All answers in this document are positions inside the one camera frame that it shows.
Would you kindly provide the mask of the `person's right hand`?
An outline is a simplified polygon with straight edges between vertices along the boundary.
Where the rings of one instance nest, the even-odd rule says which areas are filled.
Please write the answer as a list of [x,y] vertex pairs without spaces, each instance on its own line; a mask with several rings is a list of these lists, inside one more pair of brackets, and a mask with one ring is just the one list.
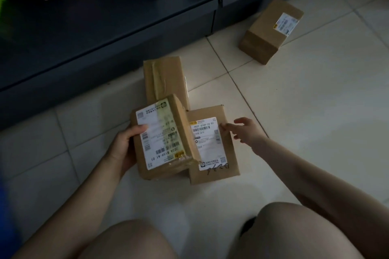
[[262,155],[261,149],[267,136],[260,131],[254,120],[251,119],[251,124],[225,123],[221,124],[221,128],[231,132],[235,140],[248,145],[257,156]]

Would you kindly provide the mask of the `person's left hand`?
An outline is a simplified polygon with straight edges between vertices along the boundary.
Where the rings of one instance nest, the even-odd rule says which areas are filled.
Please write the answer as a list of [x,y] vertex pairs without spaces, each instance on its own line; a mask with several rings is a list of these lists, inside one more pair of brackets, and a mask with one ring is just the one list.
[[121,179],[137,162],[134,137],[127,139],[127,128],[119,131],[101,160],[117,179]]

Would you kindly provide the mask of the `cardboard box with yellow-taped label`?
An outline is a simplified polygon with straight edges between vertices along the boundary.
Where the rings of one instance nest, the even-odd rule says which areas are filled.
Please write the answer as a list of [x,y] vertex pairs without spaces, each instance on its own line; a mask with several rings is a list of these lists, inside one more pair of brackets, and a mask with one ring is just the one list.
[[169,177],[201,163],[186,110],[175,94],[134,109],[130,123],[148,126],[134,136],[137,167],[144,180]]

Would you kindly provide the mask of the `person's left forearm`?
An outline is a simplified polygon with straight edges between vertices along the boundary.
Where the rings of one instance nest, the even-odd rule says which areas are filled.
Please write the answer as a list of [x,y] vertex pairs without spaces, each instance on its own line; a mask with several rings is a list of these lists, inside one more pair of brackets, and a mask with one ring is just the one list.
[[12,259],[75,259],[94,239],[123,176],[123,161],[105,155],[75,193]]

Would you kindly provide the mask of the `person's right forearm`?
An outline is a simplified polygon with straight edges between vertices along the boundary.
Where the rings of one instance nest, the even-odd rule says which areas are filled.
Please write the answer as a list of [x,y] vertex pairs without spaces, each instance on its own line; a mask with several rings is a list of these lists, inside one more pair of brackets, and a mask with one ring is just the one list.
[[257,137],[262,158],[305,207],[335,225],[365,259],[389,259],[389,208],[268,138]]

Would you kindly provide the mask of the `flat cardboard box with handwriting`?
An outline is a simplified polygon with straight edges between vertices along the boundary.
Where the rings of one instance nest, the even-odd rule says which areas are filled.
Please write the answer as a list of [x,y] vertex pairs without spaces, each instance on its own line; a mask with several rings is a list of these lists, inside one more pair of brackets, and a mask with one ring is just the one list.
[[187,111],[201,160],[189,168],[191,185],[214,182],[240,175],[236,153],[223,105]]

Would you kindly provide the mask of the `tall cardboard box with tape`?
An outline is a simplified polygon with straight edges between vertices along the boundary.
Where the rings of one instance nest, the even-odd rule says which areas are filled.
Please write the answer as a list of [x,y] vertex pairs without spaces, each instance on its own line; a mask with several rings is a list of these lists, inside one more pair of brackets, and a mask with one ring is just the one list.
[[190,110],[186,77],[179,56],[143,61],[145,92],[148,104],[175,94],[185,110]]

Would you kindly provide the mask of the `cardboard box with small label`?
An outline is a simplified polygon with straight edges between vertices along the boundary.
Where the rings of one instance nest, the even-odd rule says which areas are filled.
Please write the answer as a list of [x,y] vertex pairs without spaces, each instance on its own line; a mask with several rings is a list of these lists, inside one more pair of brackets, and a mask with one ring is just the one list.
[[250,26],[238,48],[266,65],[289,37],[304,12],[284,0],[273,0]]

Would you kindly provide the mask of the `dark grey shelf unit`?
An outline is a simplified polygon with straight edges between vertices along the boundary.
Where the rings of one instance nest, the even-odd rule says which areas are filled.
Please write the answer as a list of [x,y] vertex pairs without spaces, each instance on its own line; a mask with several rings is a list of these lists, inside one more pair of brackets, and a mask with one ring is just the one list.
[[6,0],[0,130],[263,10],[272,0]]

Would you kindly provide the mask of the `person's left leg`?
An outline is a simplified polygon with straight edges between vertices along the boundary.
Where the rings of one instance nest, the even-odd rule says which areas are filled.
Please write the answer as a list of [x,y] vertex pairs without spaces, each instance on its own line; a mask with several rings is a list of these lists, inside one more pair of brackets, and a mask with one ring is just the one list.
[[127,220],[99,234],[77,259],[178,259],[166,237],[149,222]]

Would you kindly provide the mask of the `person's leg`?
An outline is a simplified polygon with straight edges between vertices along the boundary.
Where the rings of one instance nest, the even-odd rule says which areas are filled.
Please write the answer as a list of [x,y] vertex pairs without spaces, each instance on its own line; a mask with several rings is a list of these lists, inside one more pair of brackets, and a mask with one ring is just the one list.
[[77,259],[178,259],[166,237],[149,222],[127,220],[99,234]]
[[333,223],[304,206],[274,202],[248,220],[231,259],[364,259]]

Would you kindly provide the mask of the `person's right leg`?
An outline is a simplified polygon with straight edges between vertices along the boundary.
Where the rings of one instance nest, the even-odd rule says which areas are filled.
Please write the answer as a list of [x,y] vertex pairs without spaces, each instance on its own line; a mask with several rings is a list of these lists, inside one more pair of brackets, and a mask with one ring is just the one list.
[[274,202],[248,220],[231,259],[364,259],[333,223],[304,206]]

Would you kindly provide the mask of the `blue clothing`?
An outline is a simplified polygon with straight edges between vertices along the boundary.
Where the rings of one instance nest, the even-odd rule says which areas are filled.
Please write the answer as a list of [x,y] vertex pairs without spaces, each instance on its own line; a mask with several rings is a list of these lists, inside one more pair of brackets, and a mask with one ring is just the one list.
[[5,182],[0,177],[0,259],[11,259],[21,246],[22,238],[12,214]]

